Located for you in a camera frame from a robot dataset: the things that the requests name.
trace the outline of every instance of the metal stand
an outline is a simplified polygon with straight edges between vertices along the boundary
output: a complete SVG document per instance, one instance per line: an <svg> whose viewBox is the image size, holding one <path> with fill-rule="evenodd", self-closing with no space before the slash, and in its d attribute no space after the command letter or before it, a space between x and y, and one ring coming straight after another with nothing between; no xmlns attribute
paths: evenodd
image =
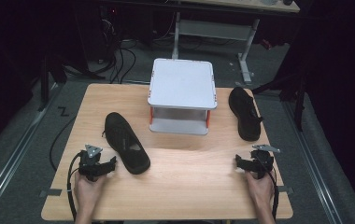
<svg viewBox="0 0 355 224"><path fill-rule="evenodd" d="M242 77L246 84L251 83L253 73L248 70L246 59L256 35L260 20L256 19L252 26L232 25L225 23L215 23L207 21L188 21L181 20L180 13L177 12L175 26L175 43L172 51L172 59L178 59L178 38L179 35L197 35L205 37L215 37L223 39L233 39L246 41L243 53L238 54L238 60L241 67Z"/></svg>
<svg viewBox="0 0 355 224"><path fill-rule="evenodd" d="M66 83L67 76L64 73L62 63L51 56L44 56L41 62L41 100L46 104L50 99L49 73L56 83Z"/></svg>

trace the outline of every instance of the wire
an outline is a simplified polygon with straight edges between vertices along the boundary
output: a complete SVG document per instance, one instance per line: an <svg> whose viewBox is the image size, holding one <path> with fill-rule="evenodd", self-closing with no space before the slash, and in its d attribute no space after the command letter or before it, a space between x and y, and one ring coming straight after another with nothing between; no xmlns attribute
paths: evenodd
<svg viewBox="0 0 355 224"><path fill-rule="evenodd" d="M168 30L165 32L164 35L162 35L160 38L157 38L157 39L154 39L153 41L157 41L157 40L163 40L167 35L169 35L169 32L171 31L172 29L172 25L174 24L174 20L175 20L175 15L176 15L176 12L174 12L172 14L172 20L171 20L171 23L169 23L169 28Z"/></svg>
<svg viewBox="0 0 355 224"><path fill-rule="evenodd" d="M109 81L110 84L112 84L112 82L114 81L114 80L112 79L112 77L113 77L113 73L116 71L116 67L117 67L117 66L114 66L114 67L113 67L113 70L112 70L111 73L110 73L110 81Z"/></svg>
<svg viewBox="0 0 355 224"><path fill-rule="evenodd" d="M255 158L260 162L260 164L262 165L264 170L268 173L268 175L270 176L271 180L273 181L273 184L274 184L274 202L273 202L272 214L273 214L274 220L276 220L277 219L277 206L278 206L278 202L279 202L279 189L277 188L277 171L276 171L276 169L273 166L274 174L276 176L276 178L274 179L273 176L271 175L271 172L268 171L267 168L265 168L265 165L259 159L259 157L255 156Z"/></svg>
<svg viewBox="0 0 355 224"><path fill-rule="evenodd" d="M122 79L127 75L127 73L128 73L129 71L131 71L131 69L134 67L134 65L135 65L135 63L136 63L136 56L135 56L135 54L134 54L132 51L128 50L128 49L123 49L123 50L126 50L126 51L130 52L130 53L132 54L132 56L134 56L134 62L131 64L131 66L128 68L128 70L122 75L121 80L120 80L120 84L122 84Z"/></svg>
<svg viewBox="0 0 355 224"><path fill-rule="evenodd" d="M121 38L121 34L122 31L121 29L119 29L116 32L116 23L118 24L118 26L120 26L120 24L117 22L117 18L114 18L113 22L111 22L109 19L101 19L101 22L103 22L106 27L103 29L103 36L105 37L105 42L106 42L106 53L105 53L105 58L109 60L109 63L103 67L100 68L98 70L95 71L90 71L89 69L77 69L75 66L72 66L70 62L64 62L64 65L70 65L72 66L76 71L72 71L71 69L67 68L66 66L64 66L64 71L68 74L74 75L74 76L89 76L89 77L96 77L96 78L101 78L104 79L104 77L98 77L98 74L104 73L107 70L109 70L110 68L114 67L116 64L116 57L114 55L114 51L116 49L118 49L121 46L121 42L120 42L120 38Z"/></svg>
<svg viewBox="0 0 355 224"><path fill-rule="evenodd" d="M72 167L73 164L75 163L76 159L78 157L81 157L82 152L79 152L74 158L73 160L70 162L70 166L69 166L69 172L67 173L67 198L69 200L69 205L70 205L70 210L72 211L72 215L73 215L73 219L76 220L76 207L75 207L75 201L73 200L73 193L72 193L72 184L70 183L70 179L72 177L72 174L77 170L75 170L74 172L72 172Z"/></svg>
<svg viewBox="0 0 355 224"><path fill-rule="evenodd" d="M110 84L113 84L114 80L117 79L117 83L120 83L119 81L119 73L122 69L122 67L124 66L124 58L122 56L122 50L119 49L119 52L120 52L120 56L121 56L121 67L120 69L117 70L117 73L116 73L116 76L114 76L111 80L110 80Z"/></svg>
<svg viewBox="0 0 355 224"><path fill-rule="evenodd" d="M56 166L54 164L54 162L52 161L52 150L55 146L56 141L58 140L58 138L61 136L61 134L64 132L64 130L67 128L67 126L73 121L75 120L77 117L77 115L75 115L71 120L69 120L69 122L67 122L64 127L59 131L59 133L56 135L56 137L54 138L51 147L50 147L50 153L49 153L49 159L50 159L50 164L52 166L52 169L56 172Z"/></svg>

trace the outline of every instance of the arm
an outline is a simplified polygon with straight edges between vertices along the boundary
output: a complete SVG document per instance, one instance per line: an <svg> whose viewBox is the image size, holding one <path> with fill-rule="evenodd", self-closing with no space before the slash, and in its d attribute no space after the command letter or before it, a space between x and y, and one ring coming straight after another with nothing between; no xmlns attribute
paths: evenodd
<svg viewBox="0 0 355 224"><path fill-rule="evenodd" d="M271 177L266 175L262 179L255 179L250 171L245 171L245 177L248 181L250 198L254 203L259 222L261 224L276 223L270 205L274 195L274 184Z"/></svg>
<svg viewBox="0 0 355 224"><path fill-rule="evenodd" d="M93 210L101 196L106 177L106 175L99 176L96 182L92 182L84 175L75 173L75 194L78 201L76 224L92 223Z"/></svg>

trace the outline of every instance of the wrist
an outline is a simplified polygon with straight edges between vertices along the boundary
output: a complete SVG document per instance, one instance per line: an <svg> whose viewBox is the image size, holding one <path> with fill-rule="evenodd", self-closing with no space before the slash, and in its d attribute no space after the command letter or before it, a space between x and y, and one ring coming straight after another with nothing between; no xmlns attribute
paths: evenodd
<svg viewBox="0 0 355 224"><path fill-rule="evenodd" d="M254 203L256 209L256 216L260 224L275 223L272 215L271 204L265 201L258 201Z"/></svg>
<svg viewBox="0 0 355 224"><path fill-rule="evenodd" d="M93 206L81 206L76 215L76 224L92 223Z"/></svg>

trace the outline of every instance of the floor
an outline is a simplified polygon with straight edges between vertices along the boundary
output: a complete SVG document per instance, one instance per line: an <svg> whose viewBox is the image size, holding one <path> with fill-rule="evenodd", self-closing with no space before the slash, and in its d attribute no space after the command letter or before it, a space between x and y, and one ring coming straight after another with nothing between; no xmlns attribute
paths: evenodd
<svg viewBox="0 0 355 224"><path fill-rule="evenodd" d="M240 44L188 38L180 43L179 58L211 62L217 87L241 86L252 90L273 80L289 50L289 45L269 50L253 45L248 67L254 77L248 84L243 82L235 52L231 52L239 50ZM132 52L124 49L122 57L117 54L118 67L122 62L124 65L116 80L124 84L148 84L153 60L170 58L172 54L170 39L158 41L152 47L132 40L123 42L122 46ZM89 65L92 70L103 66L97 62L89 62ZM33 99L4 129L0 135L0 223L71 223L41 218L45 194L54 175L50 162L58 164L61 158L71 120L78 112L86 87L93 82L107 84L116 72L111 69L101 75L105 79L96 81L68 75L64 85L53 86L51 100L46 105L41 103L37 83ZM271 145L283 150L276 155L276 160L294 215L278 223L355 223L355 193L330 150L310 99L305 98L304 131L298 132L292 122L294 101L280 102L277 94L278 91L265 91L255 95L255 99L265 118L263 123ZM125 223L158 221L127 220ZM234 223L257 221L236 220Z"/></svg>

